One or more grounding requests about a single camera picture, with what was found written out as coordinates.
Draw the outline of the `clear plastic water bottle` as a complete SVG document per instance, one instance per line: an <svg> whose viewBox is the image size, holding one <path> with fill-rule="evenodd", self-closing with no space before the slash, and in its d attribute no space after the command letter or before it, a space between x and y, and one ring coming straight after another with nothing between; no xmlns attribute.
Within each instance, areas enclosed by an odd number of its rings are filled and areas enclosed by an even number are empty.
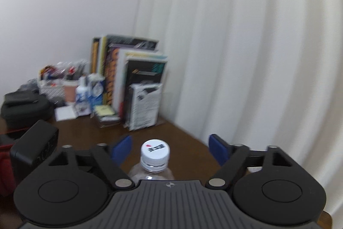
<svg viewBox="0 0 343 229"><path fill-rule="evenodd" d="M138 184L140 180L174 180L168 164L162 166L149 166L141 159L133 166L128 176Z"/></svg>

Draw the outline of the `white plastic bottle cap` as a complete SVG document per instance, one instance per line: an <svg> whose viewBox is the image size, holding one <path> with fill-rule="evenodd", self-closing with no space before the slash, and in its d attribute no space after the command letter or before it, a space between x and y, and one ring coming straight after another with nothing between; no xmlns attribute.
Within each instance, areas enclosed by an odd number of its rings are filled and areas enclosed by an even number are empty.
<svg viewBox="0 0 343 229"><path fill-rule="evenodd" d="M141 160L149 166L166 165L169 157L170 147L163 140L148 140L141 146Z"/></svg>

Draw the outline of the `small white blue bottle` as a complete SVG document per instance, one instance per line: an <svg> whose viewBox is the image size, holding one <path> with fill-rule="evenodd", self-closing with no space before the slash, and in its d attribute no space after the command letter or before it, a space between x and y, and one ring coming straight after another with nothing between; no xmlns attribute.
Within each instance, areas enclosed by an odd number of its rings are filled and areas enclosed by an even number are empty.
<svg viewBox="0 0 343 229"><path fill-rule="evenodd" d="M84 111L88 107L88 89L86 85L86 78L81 76L79 78L79 86L76 88L76 108L79 111Z"/></svg>

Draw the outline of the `white notepad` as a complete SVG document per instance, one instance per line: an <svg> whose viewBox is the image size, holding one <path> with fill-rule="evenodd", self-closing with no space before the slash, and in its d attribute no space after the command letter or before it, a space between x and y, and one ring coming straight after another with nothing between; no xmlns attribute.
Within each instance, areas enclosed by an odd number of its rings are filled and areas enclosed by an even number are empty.
<svg viewBox="0 0 343 229"><path fill-rule="evenodd" d="M63 106L55 109L55 120L65 121L77 118L77 113L73 106Z"/></svg>

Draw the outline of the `red object at left edge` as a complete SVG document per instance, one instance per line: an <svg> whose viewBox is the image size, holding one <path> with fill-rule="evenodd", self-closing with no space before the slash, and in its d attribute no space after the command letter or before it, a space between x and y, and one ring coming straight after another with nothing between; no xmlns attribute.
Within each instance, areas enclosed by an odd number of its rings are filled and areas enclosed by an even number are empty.
<svg viewBox="0 0 343 229"><path fill-rule="evenodd" d="M0 146L0 194L1 196L10 195L16 188L15 178L12 171L10 150L16 140L22 137L28 129L10 131L1 134Z"/></svg>

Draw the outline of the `pink cup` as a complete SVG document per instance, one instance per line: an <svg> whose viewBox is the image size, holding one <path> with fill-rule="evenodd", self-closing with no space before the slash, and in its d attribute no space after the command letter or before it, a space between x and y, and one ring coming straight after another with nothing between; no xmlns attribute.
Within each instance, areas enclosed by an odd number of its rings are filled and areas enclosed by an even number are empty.
<svg viewBox="0 0 343 229"><path fill-rule="evenodd" d="M65 101L67 103L75 103L77 87L78 87L78 80L63 80Z"/></svg>

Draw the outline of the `white basket of stationery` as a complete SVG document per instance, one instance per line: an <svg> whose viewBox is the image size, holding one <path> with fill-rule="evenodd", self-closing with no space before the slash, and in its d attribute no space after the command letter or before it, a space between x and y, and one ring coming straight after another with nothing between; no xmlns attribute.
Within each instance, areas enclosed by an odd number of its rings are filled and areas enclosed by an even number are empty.
<svg viewBox="0 0 343 229"><path fill-rule="evenodd" d="M38 72L39 93L50 99L63 98L65 101L63 80L78 80L79 85L79 78L88 74L88 67L89 62L86 60L45 66Z"/></svg>

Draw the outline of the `yellow sticky note pad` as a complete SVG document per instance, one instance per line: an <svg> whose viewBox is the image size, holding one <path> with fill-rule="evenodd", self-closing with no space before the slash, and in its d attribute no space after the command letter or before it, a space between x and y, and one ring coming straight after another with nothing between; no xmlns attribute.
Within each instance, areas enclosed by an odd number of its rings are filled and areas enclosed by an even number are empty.
<svg viewBox="0 0 343 229"><path fill-rule="evenodd" d="M110 105L95 105L93 107L94 114L97 117L112 117L116 113Z"/></svg>

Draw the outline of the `blue white small box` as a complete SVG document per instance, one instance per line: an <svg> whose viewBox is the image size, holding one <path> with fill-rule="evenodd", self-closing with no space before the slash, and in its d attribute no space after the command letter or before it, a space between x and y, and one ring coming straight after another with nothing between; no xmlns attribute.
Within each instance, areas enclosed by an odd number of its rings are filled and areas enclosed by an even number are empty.
<svg viewBox="0 0 343 229"><path fill-rule="evenodd" d="M94 110L95 106L102 105L104 99L105 90L105 78L98 73L91 73L87 77L88 89L89 89L89 101L91 110Z"/></svg>

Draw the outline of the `yellow spine book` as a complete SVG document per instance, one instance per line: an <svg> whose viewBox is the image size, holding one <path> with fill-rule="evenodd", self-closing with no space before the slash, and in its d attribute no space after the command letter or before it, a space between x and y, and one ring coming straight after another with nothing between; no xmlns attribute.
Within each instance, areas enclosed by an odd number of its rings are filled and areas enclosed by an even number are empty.
<svg viewBox="0 0 343 229"><path fill-rule="evenodd" d="M94 37L92 39L90 73L96 73L97 71L100 40L101 40L100 37Z"/></svg>

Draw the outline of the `white paperback book front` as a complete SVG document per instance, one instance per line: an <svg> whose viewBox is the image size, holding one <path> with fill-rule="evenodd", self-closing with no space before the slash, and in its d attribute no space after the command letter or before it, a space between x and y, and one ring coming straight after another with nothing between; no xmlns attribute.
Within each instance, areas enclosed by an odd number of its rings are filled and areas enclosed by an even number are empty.
<svg viewBox="0 0 343 229"><path fill-rule="evenodd" d="M157 123L162 84L132 84L129 88L127 126L130 131L154 126Z"/></svg>

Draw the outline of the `black book teal title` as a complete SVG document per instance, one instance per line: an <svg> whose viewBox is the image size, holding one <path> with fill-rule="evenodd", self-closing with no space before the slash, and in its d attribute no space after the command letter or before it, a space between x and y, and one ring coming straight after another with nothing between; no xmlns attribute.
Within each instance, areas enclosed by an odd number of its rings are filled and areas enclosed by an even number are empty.
<svg viewBox="0 0 343 229"><path fill-rule="evenodd" d="M126 79L124 84L123 120L127 121L129 87L132 84L160 83L166 66L166 58L129 57L126 63Z"/></svg>

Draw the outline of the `orange lettered black book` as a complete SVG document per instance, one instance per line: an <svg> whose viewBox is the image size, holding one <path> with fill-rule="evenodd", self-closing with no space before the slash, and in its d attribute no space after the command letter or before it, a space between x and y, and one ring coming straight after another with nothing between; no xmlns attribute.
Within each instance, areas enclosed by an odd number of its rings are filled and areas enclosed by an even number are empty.
<svg viewBox="0 0 343 229"><path fill-rule="evenodd" d="M109 60L105 66L105 80L106 80L105 93L106 95L105 95L104 103L110 106L112 106L112 90L113 90L113 81L114 81L114 78L113 78L114 77L114 52L119 48L125 48L125 47L119 47L117 45L116 47L110 49L110 54L108 56Z"/></svg>

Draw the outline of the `tall black glossy book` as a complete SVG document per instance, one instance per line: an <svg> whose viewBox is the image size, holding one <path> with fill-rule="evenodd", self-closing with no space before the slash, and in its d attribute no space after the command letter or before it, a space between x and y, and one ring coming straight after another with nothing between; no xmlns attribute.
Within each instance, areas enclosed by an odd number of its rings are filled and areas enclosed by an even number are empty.
<svg viewBox="0 0 343 229"><path fill-rule="evenodd" d="M108 62L108 56L110 54L110 49L116 47L126 47L126 48L140 48L154 51L158 45L158 40L142 38L142 37L132 37L126 35L111 35L100 37L99 55L98 55L98 66L97 73L104 75L105 66Z"/></svg>

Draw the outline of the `white curtain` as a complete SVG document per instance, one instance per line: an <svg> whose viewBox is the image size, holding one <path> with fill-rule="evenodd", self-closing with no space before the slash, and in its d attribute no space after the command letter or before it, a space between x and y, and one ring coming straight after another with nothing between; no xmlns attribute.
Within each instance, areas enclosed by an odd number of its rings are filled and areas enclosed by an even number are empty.
<svg viewBox="0 0 343 229"><path fill-rule="evenodd" d="M162 112L196 138L276 145L342 227L342 0L139 0L168 57Z"/></svg>

